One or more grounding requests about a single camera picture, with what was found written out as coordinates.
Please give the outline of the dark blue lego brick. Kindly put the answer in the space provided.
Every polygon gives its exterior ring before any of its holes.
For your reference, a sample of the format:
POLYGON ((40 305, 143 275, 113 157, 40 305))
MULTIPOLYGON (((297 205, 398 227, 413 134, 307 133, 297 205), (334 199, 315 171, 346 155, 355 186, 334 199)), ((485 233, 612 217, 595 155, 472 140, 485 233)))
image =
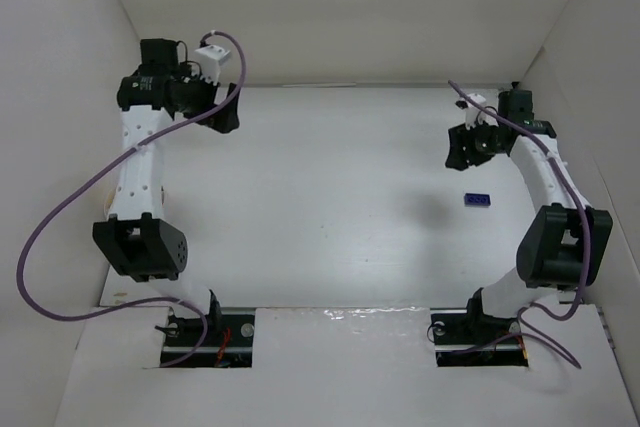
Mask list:
POLYGON ((464 205, 467 207, 490 207, 491 197, 489 194, 465 193, 464 205))

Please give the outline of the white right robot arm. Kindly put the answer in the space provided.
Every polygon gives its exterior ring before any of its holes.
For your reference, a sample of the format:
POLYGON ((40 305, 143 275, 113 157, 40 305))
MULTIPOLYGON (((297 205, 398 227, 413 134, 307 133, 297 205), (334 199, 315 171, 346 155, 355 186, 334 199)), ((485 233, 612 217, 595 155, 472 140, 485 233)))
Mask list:
POLYGON ((463 344, 484 345, 507 333, 530 308, 567 321, 596 280, 613 219, 579 192, 560 156, 555 129, 534 115, 530 91, 502 91, 492 107, 479 94, 454 90, 465 120, 448 131, 446 168, 465 171, 506 155, 524 180, 535 216, 517 248, 514 268, 478 289, 463 314, 441 321, 444 335, 463 344), (556 292, 574 295, 563 314, 540 302, 556 292))

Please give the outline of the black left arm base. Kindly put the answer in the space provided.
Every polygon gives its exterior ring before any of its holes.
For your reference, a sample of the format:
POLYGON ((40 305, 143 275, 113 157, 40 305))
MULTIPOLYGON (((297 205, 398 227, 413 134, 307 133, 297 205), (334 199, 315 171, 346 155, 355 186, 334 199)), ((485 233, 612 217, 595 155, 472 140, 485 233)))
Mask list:
POLYGON ((171 368, 251 368, 255 334, 255 309, 223 309, 221 323, 210 326, 205 340, 192 353, 202 334, 200 319, 170 314, 164 325, 160 364, 171 368))

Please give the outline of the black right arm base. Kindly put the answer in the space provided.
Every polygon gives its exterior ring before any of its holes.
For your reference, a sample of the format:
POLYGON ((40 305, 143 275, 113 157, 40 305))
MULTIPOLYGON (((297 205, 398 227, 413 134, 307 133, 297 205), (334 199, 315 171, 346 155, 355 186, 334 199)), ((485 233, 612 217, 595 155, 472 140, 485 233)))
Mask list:
POLYGON ((480 320, 465 309, 430 311, 427 337, 438 367, 527 367, 517 320, 480 320))

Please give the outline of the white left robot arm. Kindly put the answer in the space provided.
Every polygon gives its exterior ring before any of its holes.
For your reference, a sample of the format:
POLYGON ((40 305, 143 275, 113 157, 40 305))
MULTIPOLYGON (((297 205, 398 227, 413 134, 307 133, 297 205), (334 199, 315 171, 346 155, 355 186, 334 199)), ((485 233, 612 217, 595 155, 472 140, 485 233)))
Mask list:
POLYGON ((94 223, 92 237, 118 275, 187 301, 217 332, 219 303, 210 289, 185 275, 186 236, 165 219, 165 148, 157 135, 178 115, 195 119, 215 107, 221 67, 231 53, 202 43, 192 54, 180 55, 178 46, 162 38, 141 40, 141 63, 121 81, 116 100, 122 148, 131 155, 121 165, 108 214, 94 223))

